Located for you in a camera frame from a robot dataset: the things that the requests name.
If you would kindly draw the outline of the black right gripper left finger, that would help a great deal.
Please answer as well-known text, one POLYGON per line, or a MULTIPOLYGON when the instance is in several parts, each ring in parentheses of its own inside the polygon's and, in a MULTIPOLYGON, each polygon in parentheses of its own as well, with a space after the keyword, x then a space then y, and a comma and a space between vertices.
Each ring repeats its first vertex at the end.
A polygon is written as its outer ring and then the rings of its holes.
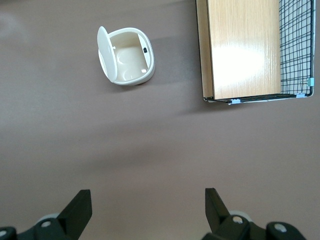
POLYGON ((58 216, 42 219, 21 233, 17 233, 13 226, 1 227, 0 238, 2 240, 78 240, 91 217, 91 191, 83 189, 58 216))

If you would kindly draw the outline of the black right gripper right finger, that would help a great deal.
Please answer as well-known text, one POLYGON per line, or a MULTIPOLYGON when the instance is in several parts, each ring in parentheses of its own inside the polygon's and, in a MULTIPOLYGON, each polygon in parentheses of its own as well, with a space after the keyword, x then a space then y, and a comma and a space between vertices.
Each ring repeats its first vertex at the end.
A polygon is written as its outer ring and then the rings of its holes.
POLYGON ((211 229, 204 240, 304 240, 303 234, 293 225, 269 222, 259 227, 248 217, 231 214, 215 188, 205 189, 205 215, 211 229))

